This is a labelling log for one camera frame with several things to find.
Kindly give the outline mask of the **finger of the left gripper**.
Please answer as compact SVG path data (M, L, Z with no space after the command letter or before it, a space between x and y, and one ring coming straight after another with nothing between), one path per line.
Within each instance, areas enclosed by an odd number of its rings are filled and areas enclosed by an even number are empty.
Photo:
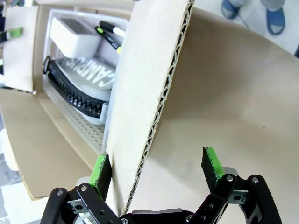
M4 43L6 41L19 38L23 33L23 28L14 28L5 30L0 33L0 43Z

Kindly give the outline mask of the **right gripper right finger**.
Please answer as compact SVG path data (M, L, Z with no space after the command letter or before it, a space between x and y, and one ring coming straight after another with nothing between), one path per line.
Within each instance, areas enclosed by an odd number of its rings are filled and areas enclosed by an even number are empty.
M278 209L261 175L246 180L226 173L213 147L203 147L201 167L210 190L197 211L186 218L189 224L216 224L229 204L237 204L248 224L280 224Z

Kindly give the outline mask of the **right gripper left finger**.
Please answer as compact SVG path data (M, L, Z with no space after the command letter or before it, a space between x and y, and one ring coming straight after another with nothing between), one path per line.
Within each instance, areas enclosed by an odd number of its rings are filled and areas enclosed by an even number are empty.
M109 155L101 154L93 168L89 182L68 191L55 188L51 191L42 216L43 224L73 224L80 213L91 216L95 224L120 224L121 220L106 204L112 179Z

